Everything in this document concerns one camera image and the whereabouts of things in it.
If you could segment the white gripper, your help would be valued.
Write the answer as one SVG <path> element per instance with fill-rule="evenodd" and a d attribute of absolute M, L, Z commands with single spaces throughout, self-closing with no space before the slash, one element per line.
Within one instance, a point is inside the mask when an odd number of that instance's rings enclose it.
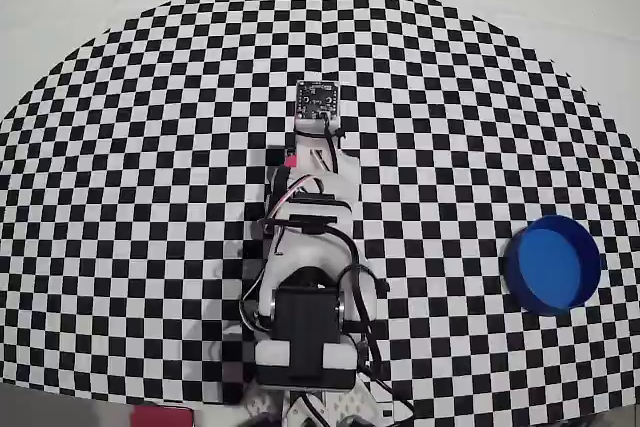
<path fill-rule="evenodd" d="M 282 166 L 282 192 L 322 193 L 346 202 L 359 199 L 359 160 L 341 150 L 346 133 L 338 122 L 295 122 L 294 152 Z"/>

